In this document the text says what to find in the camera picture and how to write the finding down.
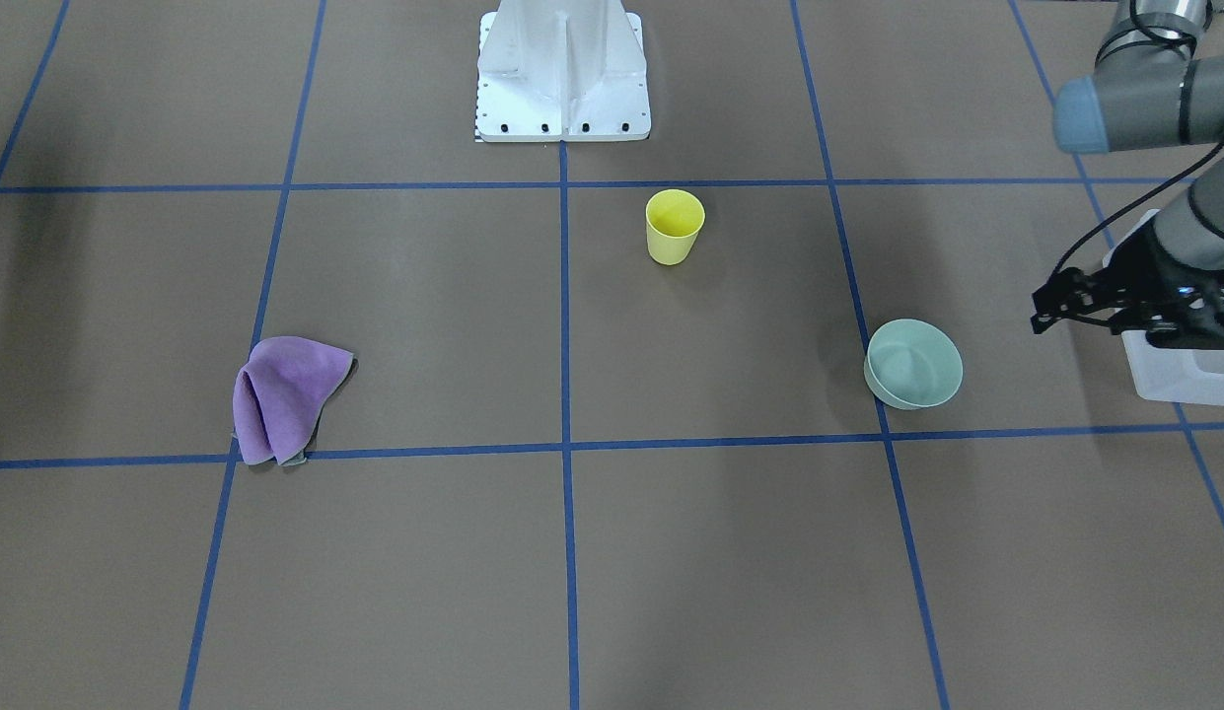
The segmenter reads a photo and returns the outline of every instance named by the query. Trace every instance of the folded cloth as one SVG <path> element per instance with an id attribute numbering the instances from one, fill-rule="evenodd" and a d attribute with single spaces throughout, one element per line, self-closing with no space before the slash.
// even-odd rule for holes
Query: folded cloth
<path id="1" fill-rule="evenodd" d="M 242 463 L 305 463 L 322 406 L 353 367 L 353 354 L 306 340 L 271 337 L 251 350 L 234 381 L 234 436 Z"/>

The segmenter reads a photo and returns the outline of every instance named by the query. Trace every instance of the yellow cup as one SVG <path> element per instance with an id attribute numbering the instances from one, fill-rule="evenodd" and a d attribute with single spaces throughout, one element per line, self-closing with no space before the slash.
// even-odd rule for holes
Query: yellow cup
<path id="1" fill-rule="evenodd" d="M 679 264 L 704 225 L 704 206 L 685 190 L 662 190 L 647 200 L 647 253 L 661 264 Z"/>

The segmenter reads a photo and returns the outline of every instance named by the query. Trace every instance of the cup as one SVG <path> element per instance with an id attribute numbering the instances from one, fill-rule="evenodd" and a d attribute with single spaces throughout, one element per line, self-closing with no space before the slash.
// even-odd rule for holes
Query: cup
<path id="1" fill-rule="evenodd" d="M 870 337 L 865 383 L 890 408 L 935 408 L 962 387 L 962 355 L 931 323 L 891 321 Z"/>
<path id="2" fill-rule="evenodd" d="M 666 267 L 679 264 L 704 225 L 704 206 L 685 190 L 662 190 L 647 200 L 647 253 Z"/>

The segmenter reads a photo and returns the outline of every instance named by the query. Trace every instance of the towel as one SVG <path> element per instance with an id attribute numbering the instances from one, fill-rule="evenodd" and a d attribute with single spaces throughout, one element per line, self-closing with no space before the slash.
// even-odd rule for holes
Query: towel
<path id="1" fill-rule="evenodd" d="M 322 406 L 353 367 L 353 354 L 306 340 L 271 337 L 251 350 L 234 381 L 234 436 L 242 463 L 305 463 Z"/>

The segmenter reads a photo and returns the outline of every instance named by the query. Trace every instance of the blue joint cap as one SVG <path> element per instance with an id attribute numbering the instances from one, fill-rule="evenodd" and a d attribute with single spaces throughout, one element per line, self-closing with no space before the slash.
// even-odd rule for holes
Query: blue joint cap
<path id="1" fill-rule="evenodd" d="M 1094 77 L 1073 78 L 1054 102 L 1054 141 L 1065 153 L 1109 153 Z"/>

